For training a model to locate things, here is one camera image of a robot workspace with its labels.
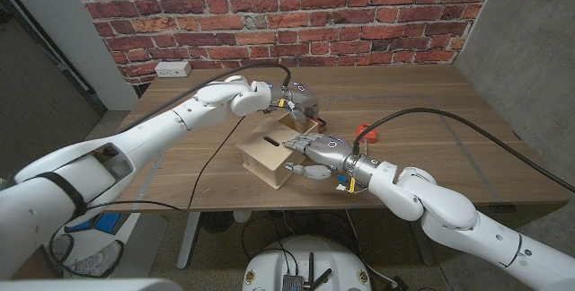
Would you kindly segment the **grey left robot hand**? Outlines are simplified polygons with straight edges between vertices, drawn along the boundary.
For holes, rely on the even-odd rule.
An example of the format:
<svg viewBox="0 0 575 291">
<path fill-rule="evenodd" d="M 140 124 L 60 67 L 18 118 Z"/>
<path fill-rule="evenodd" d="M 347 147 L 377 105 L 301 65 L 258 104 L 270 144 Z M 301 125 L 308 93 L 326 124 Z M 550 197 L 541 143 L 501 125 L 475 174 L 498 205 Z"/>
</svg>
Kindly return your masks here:
<svg viewBox="0 0 575 291">
<path fill-rule="evenodd" d="M 319 115 L 319 101 L 315 93 L 304 84 L 289 83 L 287 86 L 270 85 L 271 101 L 269 111 L 286 109 L 289 116 L 306 125 L 309 119 Z"/>
</svg>

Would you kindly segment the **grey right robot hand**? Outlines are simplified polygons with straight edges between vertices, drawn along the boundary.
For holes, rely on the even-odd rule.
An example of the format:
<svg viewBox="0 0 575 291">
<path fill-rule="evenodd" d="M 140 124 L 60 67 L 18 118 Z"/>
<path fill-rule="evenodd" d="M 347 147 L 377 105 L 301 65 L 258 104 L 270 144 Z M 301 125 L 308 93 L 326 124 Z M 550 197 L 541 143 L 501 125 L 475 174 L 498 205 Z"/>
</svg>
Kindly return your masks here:
<svg viewBox="0 0 575 291">
<path fill-rule="evenodd" d="M 367 156 L 353 154 L 351 144 L 339 137 L 312 133 L 298 135 L 284 141 L 284 147 L 302 152 L 315 165 L 285 163 L 285 167 L 297 174 L 312 180 L 326 180 L 335 172 L 345 172 L 359 185 L 366 189 L 378 162 Z"/>
</svg>

